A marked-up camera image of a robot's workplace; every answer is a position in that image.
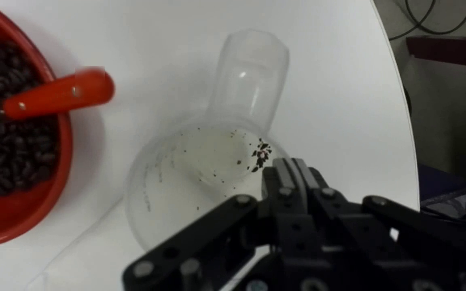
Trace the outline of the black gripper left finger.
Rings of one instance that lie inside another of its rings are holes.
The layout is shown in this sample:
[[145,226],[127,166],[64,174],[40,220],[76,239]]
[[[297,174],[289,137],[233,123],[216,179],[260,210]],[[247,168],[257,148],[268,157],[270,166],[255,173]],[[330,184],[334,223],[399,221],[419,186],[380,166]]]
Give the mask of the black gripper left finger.
[[263,242],[268,202],[237,194],[132,260],[124,291],[213,291],[224,286]]

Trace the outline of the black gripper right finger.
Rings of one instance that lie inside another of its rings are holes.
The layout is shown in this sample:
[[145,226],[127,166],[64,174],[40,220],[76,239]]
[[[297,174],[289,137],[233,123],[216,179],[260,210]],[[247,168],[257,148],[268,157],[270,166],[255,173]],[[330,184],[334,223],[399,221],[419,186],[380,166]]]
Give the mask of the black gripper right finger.
[[347,200],[299,158],[263,169],[278,278],[299,291],[466,291],[466,231],[381,195]]

